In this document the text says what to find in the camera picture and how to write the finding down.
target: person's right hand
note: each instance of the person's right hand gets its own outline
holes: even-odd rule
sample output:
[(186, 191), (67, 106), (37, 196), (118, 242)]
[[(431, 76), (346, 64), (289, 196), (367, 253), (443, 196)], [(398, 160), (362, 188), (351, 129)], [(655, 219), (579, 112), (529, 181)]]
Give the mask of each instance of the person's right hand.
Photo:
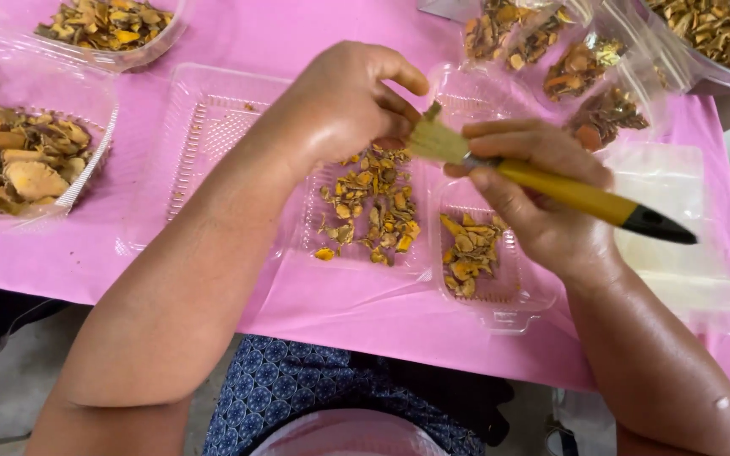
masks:
[[(463, 127), (476, 157), (528, 161), (543, 171), (609, 189), (613, 175), (559, 128), (540, 120), (500, 120)], [(467, 174), (447, 165), (452, 177)], [(498, 215), (514, 230), (523, 252), (563, 282), (592, 285), (613, 280), (621, 257), (613, 228), (552, 199), (524, 191), (490, 168), (476, 168), (469, 177)]]

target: forearm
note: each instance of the forearm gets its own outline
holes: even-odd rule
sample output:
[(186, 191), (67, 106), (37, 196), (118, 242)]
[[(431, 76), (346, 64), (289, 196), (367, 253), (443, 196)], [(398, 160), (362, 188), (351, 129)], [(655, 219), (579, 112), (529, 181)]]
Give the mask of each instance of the forearm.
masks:
[(57, 388), (126, 407), (188, 396), (224, 354), (300, 174), (254, 136), (217, 165), (177, 218), (93, 309)]
[(632, 269), (620, 262), (611, 267), (617, 271), (610, 283), (565, 284), (577, 332), (614, 417), (639, 436), (730, 456), (730, 381)]

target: fingernail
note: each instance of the fingernail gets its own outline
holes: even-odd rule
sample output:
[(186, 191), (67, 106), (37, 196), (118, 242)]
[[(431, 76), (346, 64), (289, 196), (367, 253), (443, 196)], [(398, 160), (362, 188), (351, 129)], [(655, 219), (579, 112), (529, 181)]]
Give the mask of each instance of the fingernail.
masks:
[(469, 177), (472, 183), (480, 190), (485, 192), (489, 189), (489, 176), (486, 175), (484, 170), (474, 170), (469, 173)]

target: blue patterned clothing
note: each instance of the blue patterned clothing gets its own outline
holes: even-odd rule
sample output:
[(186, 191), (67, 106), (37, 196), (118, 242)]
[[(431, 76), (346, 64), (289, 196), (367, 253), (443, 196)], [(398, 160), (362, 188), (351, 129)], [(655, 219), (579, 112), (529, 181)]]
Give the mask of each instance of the blue patterned clothing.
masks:
[(383, 358), (374, 368), (350, 367), (350, 360), (349, 350), (245, 336), (227, 369), (203, 456), (249, 454), (284, 424), (335, 408), (384, 411), (411, 421), (448, 453), (484, 454), (472, 431), (393, 385)]

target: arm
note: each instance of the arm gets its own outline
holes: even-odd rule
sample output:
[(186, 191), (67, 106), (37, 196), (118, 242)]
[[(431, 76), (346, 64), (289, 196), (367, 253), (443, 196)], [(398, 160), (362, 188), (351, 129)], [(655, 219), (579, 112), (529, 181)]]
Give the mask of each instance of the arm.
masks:
[(27, 454), (177, 454), (194, 390), (225, 353), (283, 205), (322, 160), (409, 134), (418, 94), (395, 51), (341, 43), (301, 74), (217, 164), (87, 317)]
[[(613, 181), (592, 155), (542, 122), (474, 124), (464, 135), (480, 157), (528, 160), (602, 188)], [(466, 174), (455, 166), (446, 171)], [(730, 381), (624, 264), (613, 229), (542, 195), (529, 197), (493, 171), (470, 177), (523, 251), (562, 279), (599, 391), (618, 423), (619, 454), (730, 456)]]

